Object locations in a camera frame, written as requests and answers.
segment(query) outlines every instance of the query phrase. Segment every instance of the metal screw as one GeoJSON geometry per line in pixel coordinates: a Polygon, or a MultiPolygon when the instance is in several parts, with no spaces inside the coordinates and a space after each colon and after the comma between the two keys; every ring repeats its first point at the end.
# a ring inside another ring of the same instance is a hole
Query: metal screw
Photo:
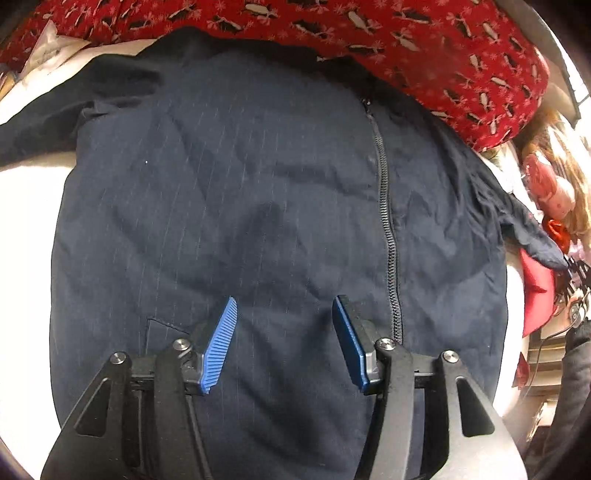
{"type": "Polygon", "coordinates": [[[173,342],[173,348],[180,352],[184,352],[187,348],[191,346],[191,342],[189,342],[186,338],[177,338],[173,342]]]}
{"type": "Polygon", "coordinates": [[[460,359],[460,356],[453,350],[445,350],[445,352],[443,352],[443,359],[446,362],[455,364],[460,359]]]}
{"type": "Polygon", "coordinates": [[[125,359],[127,358],[127,355],[125,355],[123,352],[115,352],[113,353],[113,355],[111,355],[111,363],[114,365],[120,365],[123,362],[125,362],[125,359]]]}
{"type": "Polygon", "coordinates": [[[388,338],[388,337],[380,338],[377,342],[375,342],[375,345],[378,348],[381,348],[382,350],[387,350],[387,351],[394,350],[394,347],[396,347],[394,340],[392,340],[391,338],[388,338]]]}
{"type": "Polygon", "coordinates": [[[575,304],[570,308],[570,321],[576,322],[579,319],[579,305],[575,304]]]}

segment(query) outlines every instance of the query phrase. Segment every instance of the person's hair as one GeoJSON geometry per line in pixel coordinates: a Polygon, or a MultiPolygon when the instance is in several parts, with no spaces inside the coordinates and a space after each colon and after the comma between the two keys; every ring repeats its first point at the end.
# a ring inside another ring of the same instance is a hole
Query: person's hair
{"type": "Polygon", "coordinates": [[[574,209],[563,219],[571,235],[584,244],[591,240],[591,158],[568,121],[556,110],[540,108],[519,134],[516,142],[521,159],[536,151],[552,164],[557,175],[567,179],[574,188],[574,209]]]}

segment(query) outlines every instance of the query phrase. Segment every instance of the plastic bag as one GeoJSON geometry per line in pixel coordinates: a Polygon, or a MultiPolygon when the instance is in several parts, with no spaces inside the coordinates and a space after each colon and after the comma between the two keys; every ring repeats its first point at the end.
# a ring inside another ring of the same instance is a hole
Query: plastic bag
{"type": "Polygon", "coordinates": [[[66,37],[57,34],[54,22],[49,20],[37,39],[19,79],[23,79],[33,70],[40,68],[48,72],[58,68],[74,53],[86,47],[90,42],[81,38],[66,37]]]}

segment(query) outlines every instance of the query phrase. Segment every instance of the red object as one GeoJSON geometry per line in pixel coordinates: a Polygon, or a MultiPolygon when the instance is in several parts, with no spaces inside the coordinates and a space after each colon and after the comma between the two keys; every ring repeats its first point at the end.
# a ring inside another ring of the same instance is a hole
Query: red object
{"type": "Polygon", "coordinates": [[[530,365],[525,360],[523,353],[519,353],[519,362],[517,363],[517,370],[515,371],[515,378],[513,379],[513,387],[523,388],[527,385],[530,379],[530,365]]]}
{"type": "Polygon", "coordinates": [[[546,268],[525,250],[520,250],[523,266],[525,316],[523,336],[543,327],[554,313],[554,272],[546,268]]]}
{"type": "Polygon", "coordinates": [[[351,54],[477,151],[517,135],[548,85],[538,50],[493,0],[44,0],[0,62],[20,70],[47,20],[107,44],[192,25],[211,35],[351,54]]]}
{"type": "Polygon", "coordinates": [[[562,253],[565,255],[569,253],[570,233],[561,222],[558,220],[552,220],[545,216],[542,220],[542,228],[545,230],[548,236],[554,240],[562,253]]]}

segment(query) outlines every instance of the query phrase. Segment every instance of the cable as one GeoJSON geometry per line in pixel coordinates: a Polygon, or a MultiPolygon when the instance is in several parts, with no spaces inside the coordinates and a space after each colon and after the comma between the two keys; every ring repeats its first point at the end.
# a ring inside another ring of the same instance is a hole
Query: cable
{"type": "Polygon", "coordinates": [[[567,330],[570,330],[570,329],[573,327],[573,325],[574,325],[575,323],[577,323],[577,320],[573,321],[573,323],[571,323],[571,324],[570,324],[568,327],[566,327],[565,329],[563,329],[563,330],[561,330],[561,331],[559,331],[559,332],[553,333],[552,335],[548,335],[548,336],[547,336],[545,339],[543,339],[543,340],[540,342],[540,347],[538,348],[538,357],[537,357],[537,359],[536,359],[536,361],[535,361],[535,370],[534,370],[534,374],[531,376],[530,384],[529,384],[529,386],[527,387],[527,390],[525,390],[525,394],[524,394],[524,395],[521,397],[520,401],[522,401],[522,400],[523,400],[525,397],[527,397],[527,394],[530,392],[531,386],[532,386],[532,384],[534,383],[535,376],[537,375],[537,373],[538,373],[538,368],[540,367],[540,355],[541,355],[541,353],[542,353],[542,347],[544,346],[544,343],[546,342],[546,340],[550,340],[551,338],[557,337],[557,336],[558,336],[558,335],[560,335],[561,333],[564,333],[564,332],[566,332],[567,330]]]}

